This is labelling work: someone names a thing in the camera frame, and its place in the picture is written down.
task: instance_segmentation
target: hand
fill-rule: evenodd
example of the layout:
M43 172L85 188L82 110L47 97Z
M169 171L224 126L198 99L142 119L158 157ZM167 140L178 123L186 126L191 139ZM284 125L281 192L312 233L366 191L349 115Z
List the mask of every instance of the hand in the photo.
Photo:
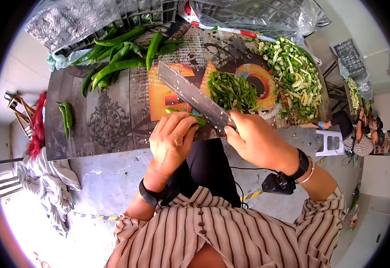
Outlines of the hand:
M360 108L359 118L363 119L363 116L365 115L365 109L363 107Z
M199 128L196 123L187 112L172 112L161 118L149 138L151 165L156 171L169 176L183 163Z
M298 150L284 142L264 119L258 115L242 115L230 111L239 133L226 126L229 144L247 161L264 169L294 174L299 167Z

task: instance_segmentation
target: knife blade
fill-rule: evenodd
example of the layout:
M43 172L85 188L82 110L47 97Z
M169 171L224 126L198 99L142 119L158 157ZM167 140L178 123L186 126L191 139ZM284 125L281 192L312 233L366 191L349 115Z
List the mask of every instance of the knife blade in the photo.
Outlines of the knife blade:
M168 67L163 61L158 63L158 78L176 93L179 98L202 113L219 131L224 131L225 126L236 128L234 121L232 121L224 109L199 90L193 83Z

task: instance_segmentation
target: clock graphic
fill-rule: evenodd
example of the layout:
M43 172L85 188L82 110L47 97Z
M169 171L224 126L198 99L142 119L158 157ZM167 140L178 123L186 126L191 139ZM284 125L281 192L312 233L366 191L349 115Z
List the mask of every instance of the clock graphic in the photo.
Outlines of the clock graphic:
M94 140L112 153L116 147L127 151L130 139L132 139L131 122L125 110L112 103L106 94L99 98L99 106L90 116L91 133Z

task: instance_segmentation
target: woman sitting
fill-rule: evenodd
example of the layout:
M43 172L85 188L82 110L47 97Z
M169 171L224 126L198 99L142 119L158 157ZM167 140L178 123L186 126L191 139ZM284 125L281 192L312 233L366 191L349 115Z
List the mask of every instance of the woman sitting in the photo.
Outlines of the woman sitting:
M384 132L381 130L382 122L379 117L374 119L372 116L369 116L369 119L367 119L364 109L361 108L356 124L356 128L354 128L350 117L344 110L334 113L330 121L319 122L319 126L324 130L331 126L339 125L346 151L354 152L361 157L372 153L376 144L382 146ZM365 131L362 131L362 129L370 133L370 138L368 137L369 134L364 134Z

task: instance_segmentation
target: black wrist strap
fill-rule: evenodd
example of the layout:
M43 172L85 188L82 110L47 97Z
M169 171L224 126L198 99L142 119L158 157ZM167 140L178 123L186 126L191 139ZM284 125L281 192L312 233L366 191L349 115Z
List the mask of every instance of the black wrist strap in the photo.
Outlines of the black wrist strap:
M296 180L296 179L302 177L302 175L304 175L305 172L307 172L308 166L310 165L310 162L309 162L306 154L303 151L301 151L300 149L298 149L298 152L299 152L298 170L294 174L289 176L289 178L293 179L293 180Z
M164 188L164 190L160 191L159 193L152 192L146 189L146 187L143 184L144 178L140 181L140 184L138 185L138 190L140 192L140 195L144 198L144 201L149 203L152 207L155 207L156 204L159 203L159 201L163 200L167 194L167 188L168 186Z

